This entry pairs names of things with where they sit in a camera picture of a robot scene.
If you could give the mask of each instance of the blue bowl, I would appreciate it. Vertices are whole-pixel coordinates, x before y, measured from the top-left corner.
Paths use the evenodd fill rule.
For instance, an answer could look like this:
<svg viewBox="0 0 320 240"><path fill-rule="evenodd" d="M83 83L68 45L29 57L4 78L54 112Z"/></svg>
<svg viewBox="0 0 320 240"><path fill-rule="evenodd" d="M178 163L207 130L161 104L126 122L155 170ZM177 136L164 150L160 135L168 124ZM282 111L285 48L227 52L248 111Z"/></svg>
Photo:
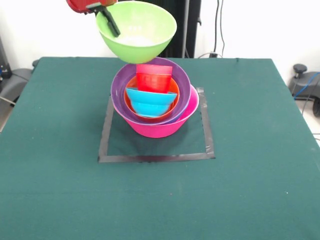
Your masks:
<svg viewBox="0 0 320 240"><path fill-rule="evenodd" d="M139 91L136 87L127 87L126 93L134 111L143 117L154 118L166 113L177 94L174 92L156 93Z"/></svg>
<svg viewBox="0 0 320 240"><path fill-rule="evenodd" d="M165 114L170 107L170 105L153 105L137 101L132 101L131 106L137 114L147 118L161 116L162 114Z"/></svg>

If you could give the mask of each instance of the stacked bowls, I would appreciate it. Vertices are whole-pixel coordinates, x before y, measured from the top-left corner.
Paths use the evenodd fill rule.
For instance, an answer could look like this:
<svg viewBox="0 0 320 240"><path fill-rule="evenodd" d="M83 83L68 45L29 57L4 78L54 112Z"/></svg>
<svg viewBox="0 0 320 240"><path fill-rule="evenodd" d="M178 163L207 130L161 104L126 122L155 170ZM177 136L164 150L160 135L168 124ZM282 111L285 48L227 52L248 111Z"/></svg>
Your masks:
<svg viewBox="0 0 320 240"><path fill-rule="evenodd" d="M118 71L111 85L114 109L137 133L145 137L163 138L172 135L199 105L198 93L190 84L185 71L173 61L156 57L176 33L177 23L174 17L159 6L141 1L122 1L107 9L121 34L119 37L113 36L107 20L101 13L96 16L99 32L110 50L121 60L129 63ZM174 100L171 99L172 103L171 100L166 103L164 114L159 115L158 112L151 117L141 114L136 105L141 98L134 100L132 95L129 96L138 90L146 92L149 98L153 91L152 88L141 89L142 82L137 81L140 77L137 71L139 64L167 66L172 69L169 84L168 79L163 78L163 81L166 81L163 89L164 94L168 94L166 91L169 91L176 93L176 97Z"/></svg>
<svg viewBox="0 0 320 240"><path fill-rule="evenodd" d="M127 106L125 90L128 83L135 79L135 64L125 65L115 75L111 85L111 99L114 109L137 133L150 138L163 138L175 133L195 112L199 105L199 96L196 89L190 84L186 72L175 62L156 57L147 64L172 67L172 78L179 88L180 96L168 118L148 122L141 119Z"/></svg>

